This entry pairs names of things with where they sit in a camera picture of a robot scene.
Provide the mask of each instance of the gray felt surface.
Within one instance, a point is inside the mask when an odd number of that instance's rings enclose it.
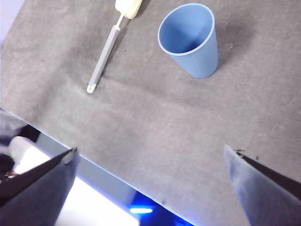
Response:
[[[157,42],[188,2],[144,0],[91,95],[114,1],[26,0],[1,46],[1,107],[197,226],[248,225],[222,147],[301,181],[301,1],[197,1],[215,15],[220,61],[202,80]]]

